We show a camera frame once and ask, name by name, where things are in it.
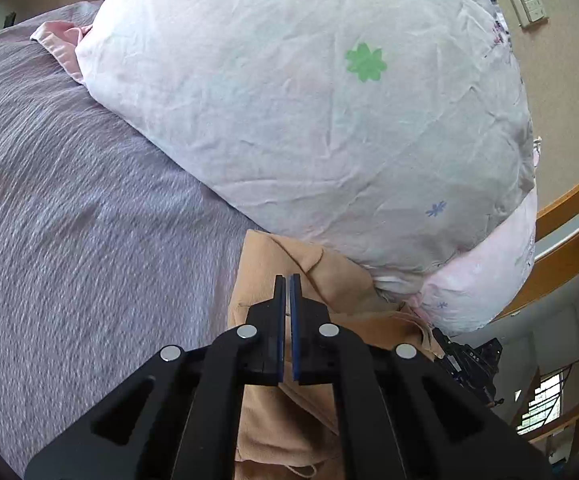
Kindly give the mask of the pink floral pillow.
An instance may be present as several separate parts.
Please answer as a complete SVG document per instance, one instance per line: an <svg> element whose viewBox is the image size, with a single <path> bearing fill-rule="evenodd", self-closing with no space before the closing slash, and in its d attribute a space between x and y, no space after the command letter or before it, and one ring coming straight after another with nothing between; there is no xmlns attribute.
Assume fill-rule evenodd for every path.
<svg viewBox="0 0 579 480"><path fill-rule="evenodd" d="M535 258L525 86L494 18L49 21L97 102L261 229L335 250L450 333Z"/></svg>

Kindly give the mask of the wooden headboard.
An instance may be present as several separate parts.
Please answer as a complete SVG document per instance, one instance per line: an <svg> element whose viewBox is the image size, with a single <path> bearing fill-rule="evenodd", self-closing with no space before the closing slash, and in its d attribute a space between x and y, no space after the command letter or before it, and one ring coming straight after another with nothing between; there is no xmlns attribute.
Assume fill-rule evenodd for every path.
<svg viewBox="0 0 579 480"><path fill-rule="evenodd" d="M529 279L498 315L514 316L579 274L579 184L539 211L536 261Z"/></svg>

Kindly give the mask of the white floral pillow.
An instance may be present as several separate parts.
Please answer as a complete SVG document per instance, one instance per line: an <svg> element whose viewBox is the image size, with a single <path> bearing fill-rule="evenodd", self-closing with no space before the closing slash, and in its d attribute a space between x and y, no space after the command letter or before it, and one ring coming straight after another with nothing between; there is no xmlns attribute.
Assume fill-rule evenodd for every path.
<svg viewBox="0 0 579 480"><path fill-rule="evenodd" d="M262 229L387 289L535 184L495 0L105 0L76 59L99 104Z"/></svg>

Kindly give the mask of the tan fleece long-sleeve shirt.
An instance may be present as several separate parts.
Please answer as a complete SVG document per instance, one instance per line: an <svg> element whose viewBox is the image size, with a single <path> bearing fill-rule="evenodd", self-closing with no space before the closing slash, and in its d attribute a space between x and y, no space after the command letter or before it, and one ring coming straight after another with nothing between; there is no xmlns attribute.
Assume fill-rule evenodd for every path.
<svg viewBox="0 0 579 480"><path fill-rule="evenodd" d="M299 276L303 304L289 311L311 325L287 323L279 386L245 388L234 476L341 479L344 459L331 386L336 356L319 335L319 325L334 323L386 350L411 344L430 360L443 351L431 326L411 309L379 296L371 274L359 264L317 244L254 230L242 245L228 324L244 324L252 306L273 298L280 275Z"/></svg>

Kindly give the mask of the grey textured bed sheet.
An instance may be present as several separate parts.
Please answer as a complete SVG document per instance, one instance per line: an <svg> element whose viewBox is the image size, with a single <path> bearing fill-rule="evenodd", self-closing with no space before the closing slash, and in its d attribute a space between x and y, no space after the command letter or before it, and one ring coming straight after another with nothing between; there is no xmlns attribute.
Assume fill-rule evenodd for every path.
<svg viewBox="0 0 579 480"><path fill-rule="evenodd" d="M97 10L0 32L0 455L16 474L161 347L225 330L251 226L32 39Z"/></svg>

